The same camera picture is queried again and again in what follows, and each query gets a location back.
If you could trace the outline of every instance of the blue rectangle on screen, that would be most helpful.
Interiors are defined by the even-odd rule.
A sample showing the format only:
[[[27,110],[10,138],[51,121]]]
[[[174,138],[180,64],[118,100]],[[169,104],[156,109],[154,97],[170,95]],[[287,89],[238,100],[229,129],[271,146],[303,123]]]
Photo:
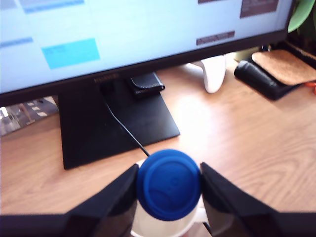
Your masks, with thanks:
[[[50,69],[99,60],[95,39],[85,39],[42,48]]]
[[[23,10],[26,14],[29,13],[35,13],[38,11],[47,11],[52,10],[56,8],[63,8],[63,7],[69,7],[69,6],[75,6],[84,4],[84,0],[65,0],[65,1],[56,1],[56,2],[50,2],[47,3],[41,3],[38,5],[22,5]]]

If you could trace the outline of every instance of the monitor stand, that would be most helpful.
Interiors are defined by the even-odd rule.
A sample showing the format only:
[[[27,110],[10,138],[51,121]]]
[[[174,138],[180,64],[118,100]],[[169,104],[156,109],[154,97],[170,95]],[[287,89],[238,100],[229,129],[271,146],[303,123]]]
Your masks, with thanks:
[[[138,147],[113,119],[101,96],[114,115],[144,146],[180,134],[159,92],[138,99],[123,79],[100,87],[58,95],[64,169]]]

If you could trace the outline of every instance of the black pouch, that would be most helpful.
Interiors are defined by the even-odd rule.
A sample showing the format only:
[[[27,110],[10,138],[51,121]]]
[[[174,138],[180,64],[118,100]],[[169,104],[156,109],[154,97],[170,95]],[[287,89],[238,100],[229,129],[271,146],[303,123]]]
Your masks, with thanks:
[[[262,69],[251,58],[240,61],[234,71],[235,77],[251,86],[265,97],[277,100],[299,85],[285,85]]]
[[[156,73],[149,73],[127,79],[129,87],[137,98],[157,94],[165,89]]]

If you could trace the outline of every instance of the cork pad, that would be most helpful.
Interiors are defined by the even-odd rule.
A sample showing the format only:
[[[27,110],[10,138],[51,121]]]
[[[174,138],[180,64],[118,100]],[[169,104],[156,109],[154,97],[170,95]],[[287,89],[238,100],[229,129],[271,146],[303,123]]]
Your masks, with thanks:
[[[252,60],[286,85],[316,80],[316,70],[285,50],[256,52]]]

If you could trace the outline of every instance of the cup lid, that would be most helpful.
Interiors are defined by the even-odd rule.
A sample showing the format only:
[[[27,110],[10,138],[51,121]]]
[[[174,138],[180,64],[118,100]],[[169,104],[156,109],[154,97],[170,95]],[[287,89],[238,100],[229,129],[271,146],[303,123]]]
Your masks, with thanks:
[[[174,221],[188,215],[200,194],[200,170],[186,154],[163,150],[149,156],[139,169],[137,197],[151,216]]]

